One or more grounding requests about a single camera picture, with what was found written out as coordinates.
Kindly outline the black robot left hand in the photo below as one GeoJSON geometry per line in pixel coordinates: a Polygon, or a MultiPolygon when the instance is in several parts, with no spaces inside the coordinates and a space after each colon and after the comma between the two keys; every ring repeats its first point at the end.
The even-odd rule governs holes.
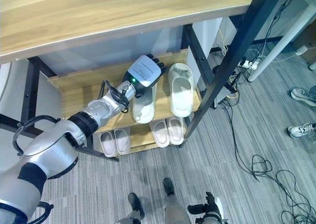
{"type": "Polygon", "coordinates": [[[122,81],[129,81],[135,88],[135,97],[141,97],[152,88],[168,67],[152,54],[140,56],[127,70],[122,81]]]}

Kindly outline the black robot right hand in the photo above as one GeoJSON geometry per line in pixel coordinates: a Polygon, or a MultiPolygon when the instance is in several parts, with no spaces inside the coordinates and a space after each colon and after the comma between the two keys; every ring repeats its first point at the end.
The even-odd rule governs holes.
{"type": "Polygon", "coordinates": [[[219,219],[223,217],[223,205],[219,197],[213,196],[211,192],[206,192],[205,199],[207,203],[205,204],[196,204],[188,205],[187,210],[192,215],[206,214],[206,215],[215,215],[219,219]]]}

